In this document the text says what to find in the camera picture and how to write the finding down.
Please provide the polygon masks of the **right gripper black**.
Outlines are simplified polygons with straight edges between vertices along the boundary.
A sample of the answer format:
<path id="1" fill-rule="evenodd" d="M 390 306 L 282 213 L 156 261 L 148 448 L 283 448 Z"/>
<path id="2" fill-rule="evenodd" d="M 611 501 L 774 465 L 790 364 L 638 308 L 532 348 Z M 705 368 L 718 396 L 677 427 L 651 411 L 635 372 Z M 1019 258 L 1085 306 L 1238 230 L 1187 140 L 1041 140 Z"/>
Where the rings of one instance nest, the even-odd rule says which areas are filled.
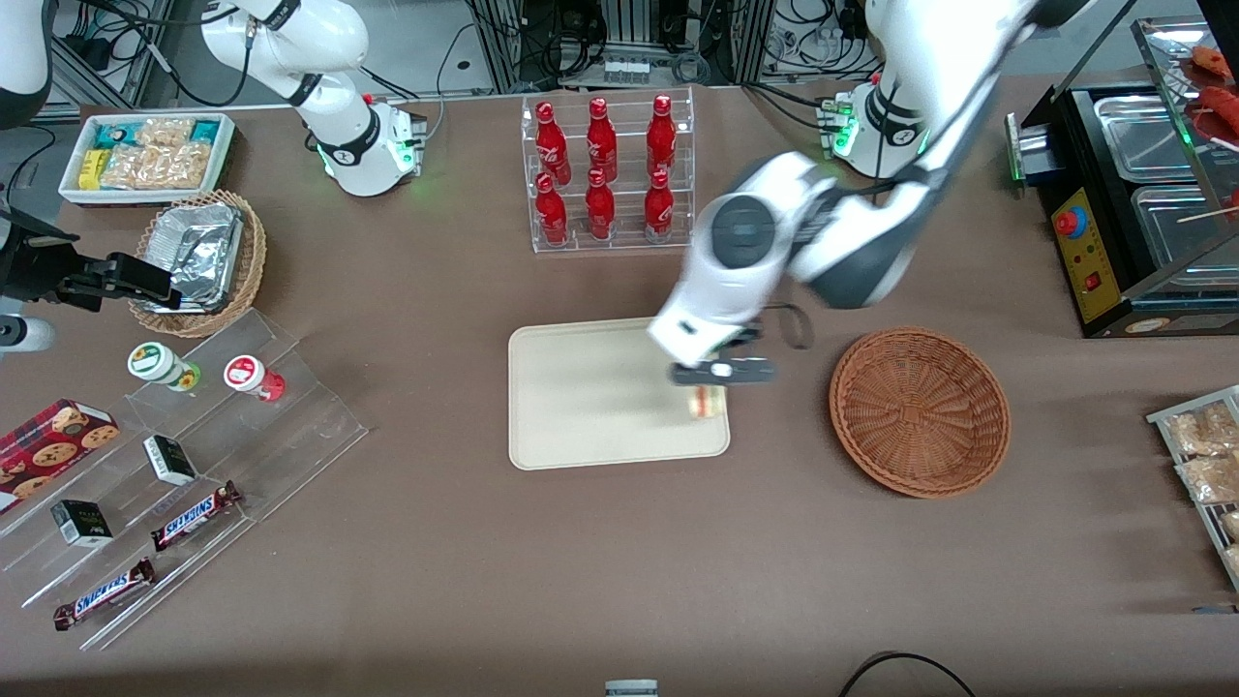
<path id="1" fill-rule="evenodd" d="M 81 236 L 45 224 L 21 210 L 2 210 L 1 292 L 21 303 L 47 301 L 79 310 L 102 310 L 102 297 L 74 291 L 66 284 L 83 274 L 90 261 L 76 251 Z M 170 312 L 181 308 L 182 293 L 173 287 L 171 274 L 140 258 L 109 255 L 102 261 L 105 297 L 125 297 L 161 306 Z"/>

